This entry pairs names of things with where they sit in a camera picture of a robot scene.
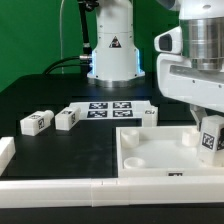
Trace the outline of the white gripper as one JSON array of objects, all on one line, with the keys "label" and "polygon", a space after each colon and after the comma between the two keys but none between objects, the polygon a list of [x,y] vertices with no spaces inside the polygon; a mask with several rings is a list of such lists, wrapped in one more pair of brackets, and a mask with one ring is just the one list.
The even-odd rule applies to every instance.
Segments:
[{"label": "white gripper", "polygon": [[220,72],[202,72],[193,69],[189,59],[161,53],[157,58],[157,80],[165,97],[191,104],[198,131],[207,116],[204,108],[224,113],[224,66]]}]

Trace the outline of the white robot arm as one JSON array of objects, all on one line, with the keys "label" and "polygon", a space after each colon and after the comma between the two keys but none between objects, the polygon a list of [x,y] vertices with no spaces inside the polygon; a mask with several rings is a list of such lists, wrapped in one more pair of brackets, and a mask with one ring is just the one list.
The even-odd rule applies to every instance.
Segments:
[{"label": "white robot arm", "polygon": [[[224,0],[156,0],[179,13],[177,27],[154,39],[158,87],[186,102],[200,122],[208,109],[224,113]],[[105,87],[127,86],[144,76],[133,43],[129,0],[98,0],[98,44],[88,79]]]}]

